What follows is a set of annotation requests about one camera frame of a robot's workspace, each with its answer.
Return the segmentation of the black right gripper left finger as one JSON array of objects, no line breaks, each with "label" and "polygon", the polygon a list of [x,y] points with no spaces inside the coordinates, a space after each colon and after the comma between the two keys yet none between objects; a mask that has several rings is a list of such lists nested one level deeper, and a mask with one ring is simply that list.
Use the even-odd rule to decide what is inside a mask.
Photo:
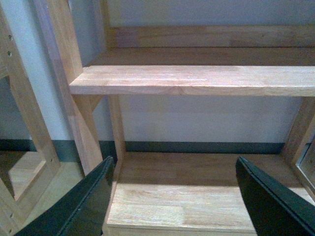
[{"label": "black right gripper left finger", "polygon": [[101,236],[109,206],[115,162],[106,157],[52,207],[17,236]]}]

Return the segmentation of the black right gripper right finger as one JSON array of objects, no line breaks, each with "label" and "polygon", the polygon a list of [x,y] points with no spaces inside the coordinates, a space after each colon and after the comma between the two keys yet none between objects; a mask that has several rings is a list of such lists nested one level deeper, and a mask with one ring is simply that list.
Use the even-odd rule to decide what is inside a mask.
[{"label": "black right gripper right finger", "polygon": [[236,177],[259,236],[313,236],[315,207],[243,157]]}]

